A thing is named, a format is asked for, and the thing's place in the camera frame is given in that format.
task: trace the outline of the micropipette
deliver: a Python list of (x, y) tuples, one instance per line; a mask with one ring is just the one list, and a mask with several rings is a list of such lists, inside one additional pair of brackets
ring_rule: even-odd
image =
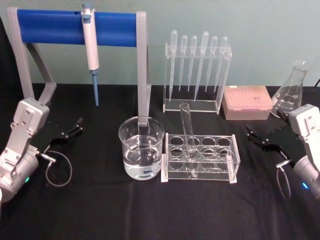
[(224, 54), (226, 52), (227, 44), (228, 44), (228, 38), (224, 36), (221, 40), (221, 45), (220, 45), (220, 59), (218, 62), (218, 68), (216, 69), (214, 92), (216, 92), (217, 83), (218, 83), (218, 79), (219, 79), (220, 71), (222, 67), (222, 61), (224, 58)]
[(207, 31), (204, 31), (201, 38), (201, 45), (200, 45), (200, 62), (199, 62), (199, 69), (198, 69), (198, 75), (196, 77), (196, 84), (195, 84), (195, 91), (194, 91), (194, 101), (196, 100), (199, 85), (200, 85), (200, 79), (201, 79), (201, 73), (202, 73), (202, 66), (204, 64), (204, 58), (208, 46), (208, 39), (209, 39), (209, 33)]
[(181, 38), (181, 59), (180, 59), (180, 72), (179, 72), (179, 91), (181, 88), (181, 82), (182, 82), (182, 75), (184, 73), (184, 63), (185, 63), (185, 55), (186, 55), (186, 49), (187, 49), (187, 42), (188, 37), (186, 35), (183, 35)]
[(172, 90), (174, 89), (174, 74), (175, 74), (175, 58), (177, 50), (178, 32), (173, 30), (171, 32), (171, 69), (170, 69), (170, 86), (169, 86), (169, 101), (171, 101)]
[(96, 10), (90, 9), (90, 3), (83, 3), (82, 7), (84, 8), (84, 10), (81, 12), (81, 18), (83, 26), (84, 43), (86, 49), (86, 57), (88, 61), (88, 68), (92, 75), (95, 105), (98, 107), (99, 99), (97, 73), (99, 68), (99, 58), (95, 23)]
[(209, 58), (209, 64), (208, 64), (208, 71), (206, 72), (206, 81), (205, 81), (205, 90), (207, 91), (208, 83), (209, 83), (209, 78), (211, 74), (211, 68), (212, 68), (212, 63), (214, 61), (216, 49), (217, 49), (217, 44), (218, 44), (218, 37), (213, 36), (211, 39), (211, 44), (210, 44), (210, 58)]
[(189, 92), (189, 88), (190, 88), (192, 68), (194, 67), (194, 59), (195, 59), (195, 54), (196, 54), (197, 42), (198, 42), (197, 36), (195, 36), (195, 35), (192, 36), (191, 45), (190, 45), (191, 56), (190, 56), (190, 65), (189, 65), (189, 73), (188, 73), (188, 92)]

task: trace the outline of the conical flask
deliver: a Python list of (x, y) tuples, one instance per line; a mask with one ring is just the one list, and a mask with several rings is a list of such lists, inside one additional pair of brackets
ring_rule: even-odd
[(289, 113), (301, 107), (302, 89), (305, 76), (311, 65), (307, 61), (297, 60), (293, 63), (293, 68), (289, 78), (273, 95), (273, 108), (271, 113), (279, 118), (277, 110)]

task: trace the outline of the teal wall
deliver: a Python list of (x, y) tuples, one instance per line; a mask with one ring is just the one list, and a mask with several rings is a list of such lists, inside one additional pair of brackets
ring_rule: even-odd
[[(0, 16), (8, 29), (7, 7), (81, 10), (80, 0), (1, 0)], [(170, 32), (188, 37), (203, 31), (228, 36), (232, 62), (228, 85), (281, 85), (295, 60), (311, 63), (304, 85), (320, 78), (319, 0), (91, 0), (98, 12), (146, 11), (152, 84), (162, 85), (164, 45)], [(85, 47), (41, 44), (57, 83), (89, 84)], [(135, 48), (99, 47), (100, 84), (136, 84)], [(43, 82), (30, 60), (32, 81)]]

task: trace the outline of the glass beaker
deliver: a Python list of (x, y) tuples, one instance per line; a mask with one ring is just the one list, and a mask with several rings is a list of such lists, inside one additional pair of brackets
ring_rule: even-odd
[(273, 95), (273, 108), (271, 113), (278, 117), (277, 110), (289, 113), (301, 107), (302, 89), (305, 76), (311, 65), (307, 61), (297, 60), (293, 63), (293, 69), (289, 78)]
[(164, 127), (152, 117), (135, 116), (121, 124), (123, 164), (130, 177), (148, 180), (159, 173), (164, 135)]

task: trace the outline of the black table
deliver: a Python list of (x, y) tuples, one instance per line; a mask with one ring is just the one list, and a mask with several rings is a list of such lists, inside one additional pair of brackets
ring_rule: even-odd
[[(35, 85), (39, 94), (39, 84)], [(277, 87), (269, 87), (270, 94)], [(170, 134), (183, 132), (179, 112), (162, 112), (163, 87), (153, 86), (149, 115)], [(320, 91), (305, 87), (302, 104), (320, 107)], [(0, 91), (0, 149), (4, 149), (20, 90)], [(320, 202), (301, 187), (286, 168), (292, 197), (282, 198), (276, 184), (275, 152), (263, 152), (246, 138), (245, 125), (267, 134), (284, 126), (265, 121), (226, 121), (223, 111), (192, 113), (196, 135), (236, 135), (241, 158), (236, 184), (218, 181), (131, 179), (123, 168), (120, 124), (137, 115), (136, 86), (99, 86), (100, 107), (94, 106), (92, 85), (59, 84), (46, 126), (32, 144), (43, 143), (83, 117), (83, 134), (58, 146), (73, 166), (64, 188), (45, 180), (47, 161), (15, 198), (3, 204), (1, 240), (212, 240), (320, 239)]]

